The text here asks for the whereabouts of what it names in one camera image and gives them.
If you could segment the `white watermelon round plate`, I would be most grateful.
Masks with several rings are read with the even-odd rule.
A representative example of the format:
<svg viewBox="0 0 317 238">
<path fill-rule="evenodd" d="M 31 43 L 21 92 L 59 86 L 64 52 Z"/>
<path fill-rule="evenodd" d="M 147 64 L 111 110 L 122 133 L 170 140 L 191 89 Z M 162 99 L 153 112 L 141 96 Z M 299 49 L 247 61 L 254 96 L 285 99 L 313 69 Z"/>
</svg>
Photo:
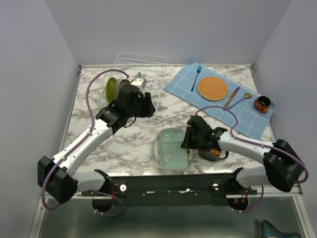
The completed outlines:
<svg viewBox="0 0 317 238">
<path fill-rule="evenodd" d="M 154 141 L 154 144 L 153 144 L 153 154 L 154 154 L 156 161 L 160 164 L 159 144 L 158 143 L 159 143 L 159 138 L 157 137 Z M 194 159 L 195 150 L 188 149 L 187 152 L 188 152 L 188 163 L 191 163 Z"/>
</svg>

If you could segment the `lime green round plate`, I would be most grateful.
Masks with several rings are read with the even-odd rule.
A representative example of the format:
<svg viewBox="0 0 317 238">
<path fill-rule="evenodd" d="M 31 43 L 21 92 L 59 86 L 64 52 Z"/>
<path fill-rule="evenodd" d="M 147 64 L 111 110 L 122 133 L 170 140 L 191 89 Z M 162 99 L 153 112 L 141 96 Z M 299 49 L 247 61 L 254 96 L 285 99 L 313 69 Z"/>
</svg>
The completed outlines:
<svg viewBox="0 0 317 238">
<path fill-rule="evenodd" d="M 110 77 L 105 86 L 105 97 L 108 103 L 117 98 L 119 84 L 116 78 Z"/>
</svg>

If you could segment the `white wire dish rack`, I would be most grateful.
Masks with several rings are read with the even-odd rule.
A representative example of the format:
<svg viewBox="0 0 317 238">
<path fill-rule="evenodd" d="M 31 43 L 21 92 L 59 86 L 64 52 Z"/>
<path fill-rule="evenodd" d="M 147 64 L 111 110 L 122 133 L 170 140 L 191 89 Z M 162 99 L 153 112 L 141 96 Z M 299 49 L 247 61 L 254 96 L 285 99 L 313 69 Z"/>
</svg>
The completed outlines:
<svg viewBox="0 0 317 238">
<path fill-rule="evenodd" d="M 168 59 L 163 57 L 125 52 L 120 52 L 117 55 L 113 68 L 129 74 L 129 81 L 132 81 L 138 73 L 141 73 L 147 81 L 145 91 L 151 94 L 152 104 L 156 110 L 151 118 L 137 119 L 137 123 L 154 123 L 159 112 L 167 66 Z"/>
</svg>

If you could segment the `teal square ceramic plate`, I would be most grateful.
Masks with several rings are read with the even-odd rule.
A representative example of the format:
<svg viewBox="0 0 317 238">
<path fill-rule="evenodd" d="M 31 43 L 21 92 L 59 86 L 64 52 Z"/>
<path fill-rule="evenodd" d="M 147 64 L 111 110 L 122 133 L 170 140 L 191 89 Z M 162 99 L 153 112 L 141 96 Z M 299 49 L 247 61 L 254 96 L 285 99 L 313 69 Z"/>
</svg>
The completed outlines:
<svg viewBox="0 0 317 238">
<path fill-rule="evenodd" d="M 143 76 L 142 76 L 141 72 L 138 72 L 138 73 L 135 75 L 134 80 L 140 79 L 140 78 L 142 78 L 142 77 L 143 77 Z"/>
</svg>

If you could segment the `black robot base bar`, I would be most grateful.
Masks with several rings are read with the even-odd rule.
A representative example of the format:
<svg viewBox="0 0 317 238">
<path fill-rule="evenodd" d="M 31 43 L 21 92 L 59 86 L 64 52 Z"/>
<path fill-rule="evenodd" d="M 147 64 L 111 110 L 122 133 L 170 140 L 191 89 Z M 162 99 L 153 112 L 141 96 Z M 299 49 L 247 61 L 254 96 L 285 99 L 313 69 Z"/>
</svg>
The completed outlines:
<svg viewBox="0 0 317 238">
<path fill-rule="evenodd" d="M 112 177 L 100 192 L 111 193 L 128 206 L 226 206 L 227 197 L 256 195 L 243 188 L 237 173 Z"/>
</svg>

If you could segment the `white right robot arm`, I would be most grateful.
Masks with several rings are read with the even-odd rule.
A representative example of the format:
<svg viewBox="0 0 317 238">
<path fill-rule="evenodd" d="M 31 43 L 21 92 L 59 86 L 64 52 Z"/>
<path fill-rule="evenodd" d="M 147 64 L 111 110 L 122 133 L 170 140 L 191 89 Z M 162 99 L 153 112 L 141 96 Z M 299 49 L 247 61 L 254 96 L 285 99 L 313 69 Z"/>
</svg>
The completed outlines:
<svg viewBox="0 0 317 238">
<path fill-rule="evenodd" d="M 192 116 L 187 121 L 181 148 L 197 150 L 201 158 L 213 162 L 224 151 L 260 163 L 256 168 L 235 170 L 228 181 L 228 189 L 233 194 L 258 185 L 272 185 L 282 192 L 290 192 L 305 171 L 303 162 L 287 141 L 261 142 L 234 136 L 225 128 L 211 128 L 201 116 Z"/>
</svg>

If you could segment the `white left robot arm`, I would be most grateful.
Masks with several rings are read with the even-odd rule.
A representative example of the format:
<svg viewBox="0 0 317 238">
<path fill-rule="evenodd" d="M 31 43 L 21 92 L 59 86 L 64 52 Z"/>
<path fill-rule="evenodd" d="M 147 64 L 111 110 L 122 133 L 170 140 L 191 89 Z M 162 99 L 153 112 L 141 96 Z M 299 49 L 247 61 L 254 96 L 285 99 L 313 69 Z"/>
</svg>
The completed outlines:
<svg viewBox="0 0 317 238">
<path fill-rule="evenodd" d="M 99 196 L 106 195 L 110 184 L 104 172 L 78 174 L 77 169 L 101 143 L 126 127 L 130 118 L 150 118 L 155 111 L 149 92 L 143 93 L 135 85 L 124 85 L 117 98 L 100 109 L 89 128 L 66 149 L 52 158 L 43 156 L 38 161 L 37 180 L 42 193 L 47 192 L 59 204 L 87 190 Z"/>
</svg>

